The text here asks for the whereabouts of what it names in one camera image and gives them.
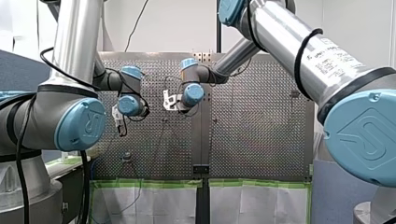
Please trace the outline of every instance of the pegboard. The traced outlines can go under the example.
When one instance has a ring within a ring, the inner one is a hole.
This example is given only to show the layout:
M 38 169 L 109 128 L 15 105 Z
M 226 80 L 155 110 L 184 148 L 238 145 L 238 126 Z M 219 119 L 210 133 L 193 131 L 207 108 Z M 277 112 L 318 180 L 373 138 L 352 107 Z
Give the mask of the pegboard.
M 135 65 L 146 74 L 141 94 L 149 105 L 149 116 L 140 122 L 126 120 L 128 134 L 118 137 L 111 107 L 117 93 L 99 93 L 106 112 L 106 130 L 95 146 L 100 154 L 95 163 L 95 178 L 138 177 L 148 179 L 188 179 L 192 176 L 191 118 L 163 108 L 164 85 L 175 94 L 179 86 L 180 61 L 193 57 L 186 53 L 103 53 L 106 67 L 121 69 Z M 132 154 L 131 163 L 121 163 L 124 153 Z
M 214 54 L 211 61 L 221 56 Z M 283 67 L 265 54 L 214 88 L 210 176 L 309 180 L 314 105 L 297 90 Z
M 210 56 L 204 62 L 202 55 L 195 54 L 203 63 L 221 57 L 206 54 Z M 144 121 L 129 123 L 128 135 L 119 138 L 110 116 L 117 94 L 100 93 L 109 116 L 96 145 L 101 157 L 95 178 L 189 179 L 194 177 L 195 157 L 207 155 L 200 160 L 209 163 L 209 177 L 309 180 L 313 103 L 302 95 L 290 96 L 297 88 L 270 56 L 256 55 L 244 74 L 212 88 L 210 103 L 206 100 L 193 118 L 163 109 L 163 80 L 175 77 L 168 79 L 166 89 L 176 93 L 180 61 L 194 54 L 112 52 L 101 57 L 106 67 L 136 65 L 147 74 L 141 93 L 151 113 Z M 133 162 L 121 165 L 125 152 L 133 155 Z

